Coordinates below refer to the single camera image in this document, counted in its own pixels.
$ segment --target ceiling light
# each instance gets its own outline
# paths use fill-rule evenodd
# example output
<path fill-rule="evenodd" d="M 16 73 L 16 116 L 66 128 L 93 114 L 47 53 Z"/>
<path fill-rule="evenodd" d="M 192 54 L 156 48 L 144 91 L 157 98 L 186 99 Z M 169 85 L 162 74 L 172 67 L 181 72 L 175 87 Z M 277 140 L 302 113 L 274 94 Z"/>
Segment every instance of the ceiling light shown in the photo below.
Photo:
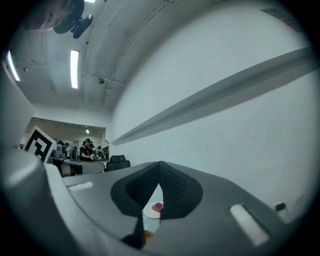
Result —
<path fill-rule="evenodd" d="M 19 78 L 18 73 L 16 71 L 14 62 L 12 61 L 12 56 L 11 56 L 11 52 L 10 51 L 8 51 L 7 59 L 8 59 L 9 66 L 10 66 L 10 69 L 12 71 L 12 74 L 13 74 L 15 80 L 20 81 L 20 78 Z"/>
<path fill-rule="evenodd" d="M 76 89 L 78 89 L 78 57 L 79 51 L 72 50 L 70 55 L 71 86 Z"/>

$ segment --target group of people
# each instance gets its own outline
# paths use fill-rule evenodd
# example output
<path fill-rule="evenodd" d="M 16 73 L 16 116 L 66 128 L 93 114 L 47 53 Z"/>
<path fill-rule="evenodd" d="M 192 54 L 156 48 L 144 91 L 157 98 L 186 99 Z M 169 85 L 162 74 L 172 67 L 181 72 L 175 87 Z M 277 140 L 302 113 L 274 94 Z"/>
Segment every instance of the group of people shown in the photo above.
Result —
<path fill-rule="evenodd" d="M 63 143 L 61 140 L 58 142 L 59 145 L 63 146 L 62 151 L 65 153 L 65 157 L 71 160 L 81 160 L 81 161 L 95 161 L 99 157 L 99 153 L 96 154 L 94 151 L 95 146 L 93 145 L 92 141 L 87 138 L 83 141 L 82 146 L 78 149 L 76 146 L 70 147 L 69 143 Z"/>

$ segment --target black chair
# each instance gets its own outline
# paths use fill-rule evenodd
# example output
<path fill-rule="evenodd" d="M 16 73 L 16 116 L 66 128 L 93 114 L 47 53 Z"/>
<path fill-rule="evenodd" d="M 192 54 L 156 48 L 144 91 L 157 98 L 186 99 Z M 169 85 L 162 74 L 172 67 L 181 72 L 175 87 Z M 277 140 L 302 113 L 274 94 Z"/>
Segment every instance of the black chair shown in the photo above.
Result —
<path fill-rule="evenodd" d="M 129 160 L 126 160 L 124 155 L 113 155 L 110 158 L 110 162 L 107 162 L 105 167 L 104 172 L 111 172 L 131 167 L 131 163 Z"/>

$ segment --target red object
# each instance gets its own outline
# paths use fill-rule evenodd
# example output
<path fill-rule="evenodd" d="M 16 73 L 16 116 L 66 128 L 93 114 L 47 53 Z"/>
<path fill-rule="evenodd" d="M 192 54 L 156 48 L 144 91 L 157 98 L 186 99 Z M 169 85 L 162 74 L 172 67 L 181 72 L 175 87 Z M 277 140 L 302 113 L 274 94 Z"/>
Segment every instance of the red object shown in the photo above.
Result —
<path fill-rule="evenodd" d="M 164 205 L 160 202 L 157 202 L 152 206 L 152 209 L 155 210 L 156 212 L 160 213 L 161 210 L 164 208 Z"/>

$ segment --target tube light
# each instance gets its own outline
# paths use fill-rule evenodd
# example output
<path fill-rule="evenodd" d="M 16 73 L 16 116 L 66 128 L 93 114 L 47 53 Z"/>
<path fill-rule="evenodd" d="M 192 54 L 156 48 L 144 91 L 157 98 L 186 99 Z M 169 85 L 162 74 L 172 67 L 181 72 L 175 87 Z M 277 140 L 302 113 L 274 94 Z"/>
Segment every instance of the tube light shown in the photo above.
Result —
<path fill-rule="evenodd" d="M 10 69 L 12 71 L 12 74 L 13 74 L 15 80 L 20 81 L 20 78 L 19 78 L 18 73 L 16 71 L 14 62 L 12 61 L 12 56 L 11 56 L 11 52 L 10 51 L 8 51 L 7 59 L 8 59 L 9 66 L 10 66 Z"/>
<path fill-rule="evenodd" d="M 72 88 L 78 89 L 78 58 L 79 51 L 72 50 L 70 55 L 70 76 Z"/>

